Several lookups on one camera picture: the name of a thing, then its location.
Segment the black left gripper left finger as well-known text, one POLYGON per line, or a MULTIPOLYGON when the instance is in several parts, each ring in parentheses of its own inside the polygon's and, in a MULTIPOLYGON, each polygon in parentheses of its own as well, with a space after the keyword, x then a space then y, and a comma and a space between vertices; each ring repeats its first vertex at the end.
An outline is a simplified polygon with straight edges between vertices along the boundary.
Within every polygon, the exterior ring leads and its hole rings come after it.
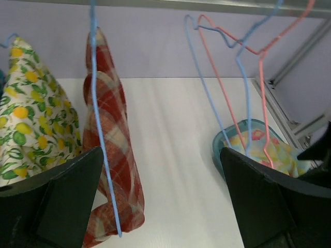
POLYGON ((94 147, 1 187, 1 247, 82 247, 102 166, 94 147))

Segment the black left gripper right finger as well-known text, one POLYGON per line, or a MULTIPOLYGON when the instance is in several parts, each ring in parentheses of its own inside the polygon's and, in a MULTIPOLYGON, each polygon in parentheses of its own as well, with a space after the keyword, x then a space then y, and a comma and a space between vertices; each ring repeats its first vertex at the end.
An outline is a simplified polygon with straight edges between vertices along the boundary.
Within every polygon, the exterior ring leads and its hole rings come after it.
POLYGON ((223 148, 225 180, 244 247, 330 247, 330 189, 223 148))

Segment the pastel floral skirt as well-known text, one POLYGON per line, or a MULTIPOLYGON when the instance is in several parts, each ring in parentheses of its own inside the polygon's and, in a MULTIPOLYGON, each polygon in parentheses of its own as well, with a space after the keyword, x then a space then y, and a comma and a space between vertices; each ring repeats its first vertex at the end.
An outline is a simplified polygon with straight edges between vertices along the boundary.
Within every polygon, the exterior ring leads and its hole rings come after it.
POLYGON ((253 160, 271 167, 291 177, 299 177, 313 168, 312 161, 299 161, 297 156, 301 153, 273 134, 269 135, 269 143, 266 148, 268 156, 265 155, 263 147, 266 141, 266 133, 261 129, 252 130, 252 142, 249 156, 253 160))

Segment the red plaid skirt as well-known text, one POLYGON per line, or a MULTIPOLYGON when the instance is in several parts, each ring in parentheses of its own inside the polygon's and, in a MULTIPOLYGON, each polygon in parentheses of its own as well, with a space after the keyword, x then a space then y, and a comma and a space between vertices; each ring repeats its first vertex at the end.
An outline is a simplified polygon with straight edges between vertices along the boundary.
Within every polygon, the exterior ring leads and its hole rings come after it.
MULTIPOLYGON (((130 232, 145 221, 145 201, 130 140, 123 86, 101 28, 96 29, 96 63, 96 98, 121 230, 130 232)), ((83 247, 96 246, 117 234, 105 169, 97 190, 107 200, 92 210, 83 247)))

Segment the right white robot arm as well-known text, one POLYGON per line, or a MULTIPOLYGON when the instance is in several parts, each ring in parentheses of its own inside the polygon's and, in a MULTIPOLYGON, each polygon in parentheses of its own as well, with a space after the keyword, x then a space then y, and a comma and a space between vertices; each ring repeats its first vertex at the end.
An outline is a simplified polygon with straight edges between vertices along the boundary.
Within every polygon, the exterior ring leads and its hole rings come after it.
POLYGON ((299 179, 312 183, 330 183, 330 121, 323 136, 297 156, 298 160, 318 160, 323 163, 318 167, 310 169, 299 179))

